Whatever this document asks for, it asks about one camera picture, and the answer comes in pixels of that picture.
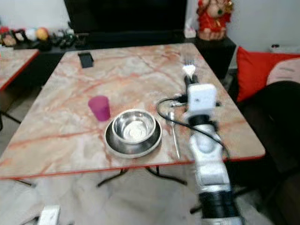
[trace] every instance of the red figurine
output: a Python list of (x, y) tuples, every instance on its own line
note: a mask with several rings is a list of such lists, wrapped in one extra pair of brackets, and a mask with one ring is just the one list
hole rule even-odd
[(230, 0), (199, 0), (198, 6), (198, 37), (207, 41), (225, 38), (233, 3)]

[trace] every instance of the wall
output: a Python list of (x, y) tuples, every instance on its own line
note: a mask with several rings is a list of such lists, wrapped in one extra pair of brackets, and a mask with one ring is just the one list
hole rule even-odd
[[(198, 0), (188, 0), (187, 19), (196, 26)], [(300, 45), (300, 0), (233, 0), (235, 11), (228, 36), (251, 51), (266, 51), (273, 43)], [(2, 24), (12, 28), (67, 28), (63, 0), (2, 0)]]

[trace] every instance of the metal bowl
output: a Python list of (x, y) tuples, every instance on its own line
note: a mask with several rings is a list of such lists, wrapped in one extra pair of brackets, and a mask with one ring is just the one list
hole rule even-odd
[(111, 122), (105, 131), (105, 142), (109, 151), (121, 158), (138, 158), (149, 154), (159, 145), (162, 136), (159, 122), (155, 120), (155, 123), (154, 133), (149, 139), (138, 144), (126, 144), (113, 134), (113, 123)]
[(130, 109), (116, 116), (112, 122), (112, 132), (122, 143), (138, 144), (153, 135), (155, 125), (155, 119), (149, 112)]

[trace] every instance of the floor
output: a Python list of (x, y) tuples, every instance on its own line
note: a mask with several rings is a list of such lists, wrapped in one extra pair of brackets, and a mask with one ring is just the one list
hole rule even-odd
[[(38, 94), (24, 94), (9, 110), (23, 119)], [(18, 125), (3, 117), (0, 154), (5, 150)], [(45, 205), (59, 204), (60, 225), (195, 225), (200, 213), (189, 214), (197, 204), (193, 194), (191, 166), (168, 166), (161, 173), (185, 178), (189, 186), (158, 179), (147, 171), (131, 170), (124, 176), (96, 188), (105, 177), (117, 172), (87, 173), (31, 180), (37, 186), (0, 180), (0, 224), (22, 225), (38, 215)], [(261, 202), (254, 191), (237, 199), (248, 225), (272, 225), (255, 206)]]

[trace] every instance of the red pillow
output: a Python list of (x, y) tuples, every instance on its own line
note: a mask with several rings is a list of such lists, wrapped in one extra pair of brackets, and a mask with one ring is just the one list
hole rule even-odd
[(269, 52), (248, 52), (238, 48), (238, 102), (253, 96), (266, 86), (269, 73), (283, 60), (299, 58), (299, 54), (279, 54)]

